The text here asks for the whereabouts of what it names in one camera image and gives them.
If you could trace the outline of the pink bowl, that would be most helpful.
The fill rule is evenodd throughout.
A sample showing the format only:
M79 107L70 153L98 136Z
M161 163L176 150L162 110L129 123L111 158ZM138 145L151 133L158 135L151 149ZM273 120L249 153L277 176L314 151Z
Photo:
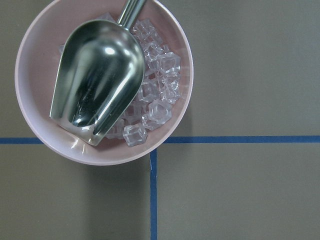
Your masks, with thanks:
M111 166L145 156L173 133L191 98L194 65L187 37L174 15L161 2L149 0L140 19L151 20L164 42L180 57L181 97L172 107L172 118L149 132L144 144L133 147L116 139L104 139L98 146L91 146L49 118L60 60L58 46L66 41L74 28L87 20L107 12L117 18L123 5L122 0L55 0L31 23L18 50L15 90L27 124L47 147L75 162Z

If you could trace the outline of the metal ice scoop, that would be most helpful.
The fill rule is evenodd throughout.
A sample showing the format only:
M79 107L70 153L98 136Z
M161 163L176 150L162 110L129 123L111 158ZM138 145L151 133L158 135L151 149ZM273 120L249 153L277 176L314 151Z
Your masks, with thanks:
M84 22L65 42L49 116L90 145L102 141L142 84L145 57L131 29L144 5L129 0L117 22Z

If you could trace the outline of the clear fake ice cubes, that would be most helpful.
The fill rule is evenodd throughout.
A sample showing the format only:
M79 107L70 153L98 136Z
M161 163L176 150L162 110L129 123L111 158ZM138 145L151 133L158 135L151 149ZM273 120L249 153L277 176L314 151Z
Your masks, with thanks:
M99 20L115 22L109 14ZM181 96L181 58L148 18L137 20L130 32L144 54L144 77L134 99L104 138L123 139L133 147L145 143L149 131L172 118L172 107Z

